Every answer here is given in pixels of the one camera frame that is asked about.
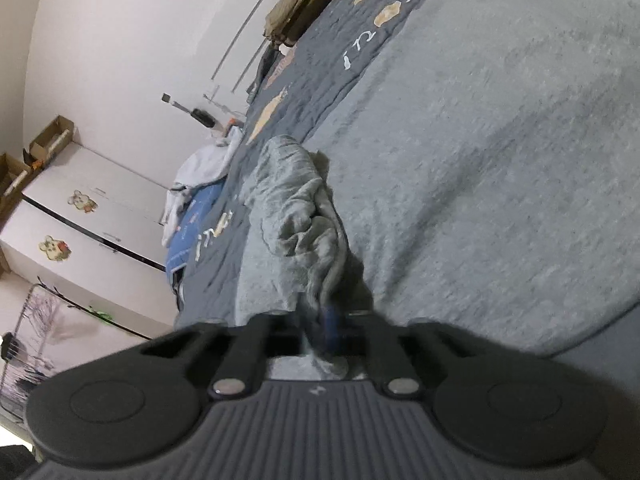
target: mouse sticker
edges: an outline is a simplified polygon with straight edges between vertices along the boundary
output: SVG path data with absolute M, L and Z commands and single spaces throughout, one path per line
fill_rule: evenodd
M 82 194 L 77 189 L 74 191 L 74 195 L 69 197 L 67 202 L 85 213 L 92 213 L 98 208 L 97 203 L 91 200 L 89 195 Z
M 44 241 L 38 244 L 38 248 L 47 255 L 49 260 L 61 262 L 66 260 L 71 254 L 71 249 L 62 240 L 54 240 L 47 236 Z

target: patterned bedsheet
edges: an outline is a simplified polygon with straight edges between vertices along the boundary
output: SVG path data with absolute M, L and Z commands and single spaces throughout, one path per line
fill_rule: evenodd
M 423 1 L 334 0 L 280 59 L 250 107 L 245 138 L 225 188 L 202 223 L 203 230 L 214 229 L 218 235 L 199 251 L 191 251 L 177 327 L 212 318 L 233 321 L 249 228 L 248 211 L 238 195 L 264 143 L 276 135 L 287 134 L 300 142 L 312 136 Z

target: white cloth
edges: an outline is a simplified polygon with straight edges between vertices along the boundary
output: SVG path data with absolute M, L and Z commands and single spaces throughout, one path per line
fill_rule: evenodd
M 244 132 L 232 126 L 228 136 L 215 144 L 203 146 L 181 165 L 174 184 L 167 191 L 162 215 L 162 245 L 167 247 L 180 223 L 180 216 L 191 197 L 201 187 L 223 178 L 229 171 L 231 159 L 242 142 Z

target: ribbed gray panel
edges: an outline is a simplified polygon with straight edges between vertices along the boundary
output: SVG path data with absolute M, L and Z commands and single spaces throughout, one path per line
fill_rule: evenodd
M 268 381 L 249 399 L 217 404 L 189 440 L 145 465 L 83 472 L 47 463 L 30 480 L 603 478 L 585 461 L 529 472 L 485 464 L 445 440 L 419 405 L 379 396 L 369 381 Z

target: blue fabric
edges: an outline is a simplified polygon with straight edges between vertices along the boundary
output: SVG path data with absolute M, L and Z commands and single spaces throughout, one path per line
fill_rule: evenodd
M 198 190 L 189 202 L 187 211 L 184 212 L 168 247 L 165 267 L 169 284 L 173 283 L 174 272 L 183 268 L 189 261 L 191 248 L 195 245 L 198 234 L 200 234 L 202 219 L 206 217 L 222 193 L 225 180 L 223 178 L 215 184 Z

